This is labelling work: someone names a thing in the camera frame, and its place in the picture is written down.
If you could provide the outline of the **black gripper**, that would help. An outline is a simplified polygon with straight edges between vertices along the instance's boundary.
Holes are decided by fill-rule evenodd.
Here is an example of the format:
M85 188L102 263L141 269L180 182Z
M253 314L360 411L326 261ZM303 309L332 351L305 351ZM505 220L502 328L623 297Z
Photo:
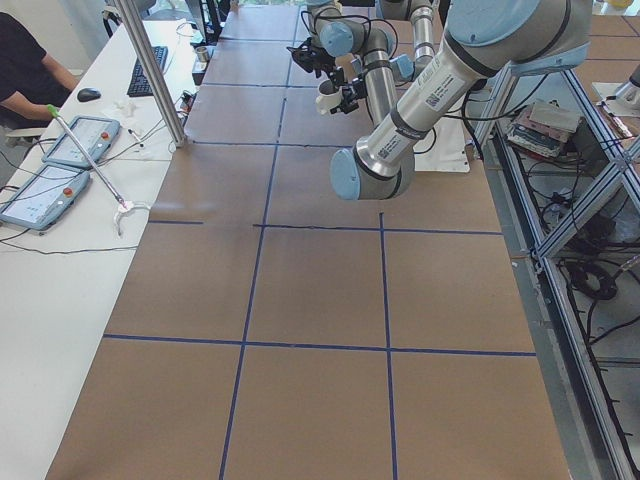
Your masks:
M359 101L366 97L366 84L361 76L357 76L350 82L345 83L345 75L342 67L336 67L330 74L329 80L332 85L332 91L341 90L341 103L331 107L329 112L336 114L338 112L351 113L359 108Z
M330 76L335 70L335 58L324 48L314 44L308 37L297 47L287 47L293 62L307 73L314 73L319 78L323 73Z

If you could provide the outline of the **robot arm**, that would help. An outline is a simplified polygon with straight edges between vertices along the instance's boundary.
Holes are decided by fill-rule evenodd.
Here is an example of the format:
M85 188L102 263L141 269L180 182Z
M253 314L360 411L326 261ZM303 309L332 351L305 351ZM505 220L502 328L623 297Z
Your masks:
M396 87L417 79L435 56L437 1L378 1L375 18L343 12L338 1L309 1L308 38L290 47L293 62L317 78L316 110L351 113L364 101L374 125L397 104Z
M478 80L510 66L517 76L580 65L587 56L589 1L454 1L438 53L373 132L336 152L331 185L344 200L402 194L413 148Z

